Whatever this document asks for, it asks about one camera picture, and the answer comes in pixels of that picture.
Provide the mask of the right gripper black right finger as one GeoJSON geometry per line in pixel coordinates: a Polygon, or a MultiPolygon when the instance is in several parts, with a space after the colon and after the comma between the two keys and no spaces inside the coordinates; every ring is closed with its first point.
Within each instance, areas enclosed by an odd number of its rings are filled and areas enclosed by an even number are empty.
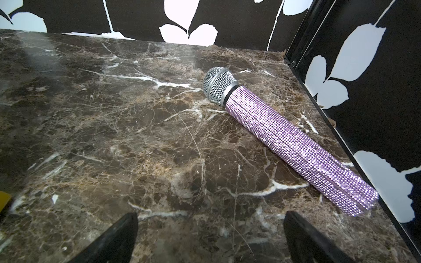
{"type": "Polygon", "coordinates": [[[286,213],[284,232],[294,263],[354,262],[350,256],[295,211],[286,213]]]}

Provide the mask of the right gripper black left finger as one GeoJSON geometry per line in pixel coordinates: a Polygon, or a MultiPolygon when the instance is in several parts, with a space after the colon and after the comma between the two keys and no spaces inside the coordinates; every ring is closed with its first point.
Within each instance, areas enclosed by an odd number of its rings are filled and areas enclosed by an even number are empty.
{"type": "Polygon", "coordinates": [[[137,213],[127,213],[70,261],[129,263],[138,234],[137,213]]]}

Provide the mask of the yellow teal drawer cabinet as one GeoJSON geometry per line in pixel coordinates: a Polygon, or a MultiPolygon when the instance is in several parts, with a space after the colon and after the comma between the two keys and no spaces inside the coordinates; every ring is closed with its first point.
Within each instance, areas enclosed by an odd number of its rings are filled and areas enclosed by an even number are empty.
{"type": "Polygon", "coordinates": [[[11,194],[0,191],[0,212],[2,213],[11,205],[13,197],[11,194]]]}

